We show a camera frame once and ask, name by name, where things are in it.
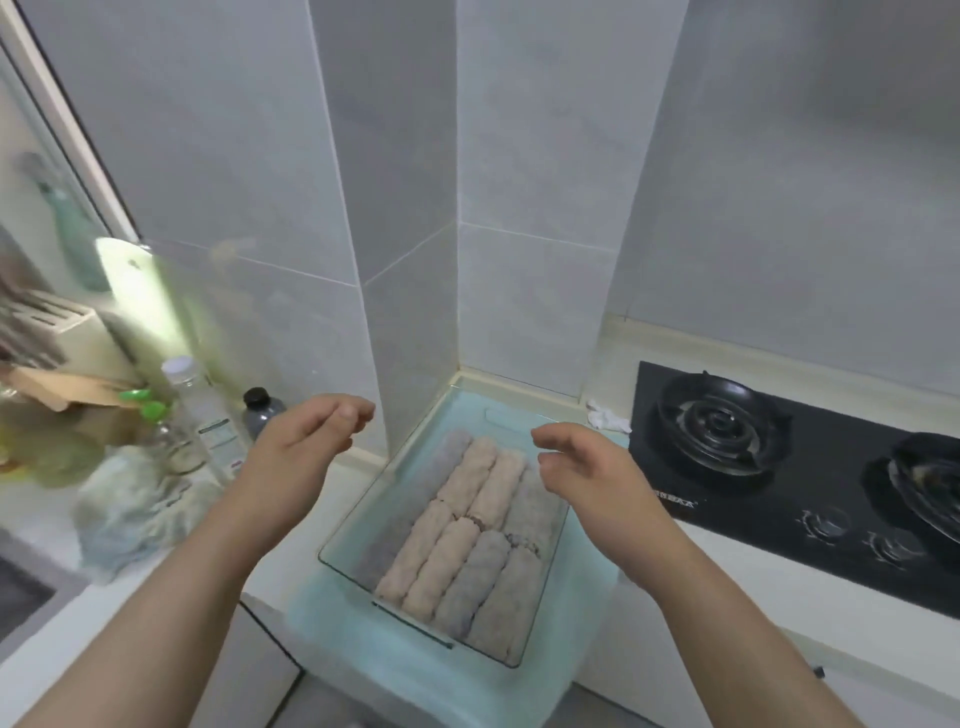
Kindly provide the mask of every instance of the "kitchen sink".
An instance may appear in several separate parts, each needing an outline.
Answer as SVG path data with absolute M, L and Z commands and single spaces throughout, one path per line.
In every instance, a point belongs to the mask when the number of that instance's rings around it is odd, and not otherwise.
M 87 584 L 83 577 L 0 529 L 0 662 Z

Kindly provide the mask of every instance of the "cabinet door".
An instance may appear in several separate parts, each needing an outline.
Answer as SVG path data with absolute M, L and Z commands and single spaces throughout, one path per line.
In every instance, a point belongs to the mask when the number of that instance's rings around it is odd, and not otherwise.
M 960 722 L 924 705 L 826 668 L 827 684 L 867 728 L 960 728 Z
M 300 669 L 237 607 L 190 728 L 264 728 Z
M 622 574 L 577 682 L 663 728 L 710 728 L 660 607 Z

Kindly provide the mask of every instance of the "kitchen counter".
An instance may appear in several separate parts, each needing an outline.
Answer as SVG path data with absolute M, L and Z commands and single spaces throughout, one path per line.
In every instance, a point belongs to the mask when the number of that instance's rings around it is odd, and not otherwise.
M 378 468 L 341 455 L 330 467 L 317 505 L 267 558 L 244 588 L 271 606 L 283 606 L 318 566 L 318 545 L 363 495 Z M 76 487 L 44 490 L 33 483 L 0 484 L 0 526 L 76 570 L 80 547 L 70 521 Z M 165 554 L 133 564 L 107 585 L 91 584 L 13 655 L 0 663 L 0 728 L 9 728 L 57 681 Z
M 604 324 L 585 397 L 629 417 L 636 364 L 641 359 L 688 371 L 707 368 L 782 397 L 903 429 L 938 430 L 960 437 L 960 400 L 956 398 L 614 318 Z M 257 566 L 245 593 L 284 611 L 309 574 L 320 568 L 319 546 L 377 470 L 377 463 L 338 458 L 317 506 Z M 0 526 L 62 566 L 75 569 L 79 550 L 68 515 L 72 490 L 2 485 Z M 687 524 L 683 528 L 808 659 L 841 667 L 960 717 L 960 680 L 956 679 L 960 660 L 955 648 L 960 643 L 960 621 L 701 528 Z M 135 565 L 105 587 L 88 587 L 0 664 L 0 728 L 11 726 L 43 694 L 160 560 Z M 608 626 L 615 631 L 615 625 Z M 618 666 L 609 665 L 606 672 L 617 670 Z M 591 678 L 604 671 L 592 669 Z M 590 682 L 588 686 L 616 697 L 614 687 L 603 690 Z
M 629 418 L 641 360 L 689 372 L 707 369 L 761 392 L 865 420 L 960 437 L 956 397 L 613 316 L 604 322 L 585 397 Z M 808 661 L 960 719 L 960 620 L 703 528 L 681 526 Z

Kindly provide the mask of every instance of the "bottle cap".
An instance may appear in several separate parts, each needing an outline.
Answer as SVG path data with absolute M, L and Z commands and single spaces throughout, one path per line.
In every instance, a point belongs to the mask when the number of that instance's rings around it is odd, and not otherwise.
M 263 387 L 253 387 L 243 393 L 243 403 L 250 409 L 263 409 L 270 404 L 270 393 Z
M 170 407 L 161 401 L 148 401 L 140 407 L 140 416 L 149 423 L 156 425 L 166 419 Z
M 183 384 L 204 373 L 204 367 L 192 356 L 174 356 L 167 359 L 160 365 L 160 370 L 171 384 Z

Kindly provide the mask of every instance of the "forearm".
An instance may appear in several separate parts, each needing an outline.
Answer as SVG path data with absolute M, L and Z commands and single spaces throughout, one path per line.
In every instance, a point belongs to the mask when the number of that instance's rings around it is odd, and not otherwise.
M 167 557 L 21 728 L 189 723 L 257 556 L 223 528 L 228 498 Z
M 677 529 L 636 565 L 715 728 L 860 726 L 742 590 Z

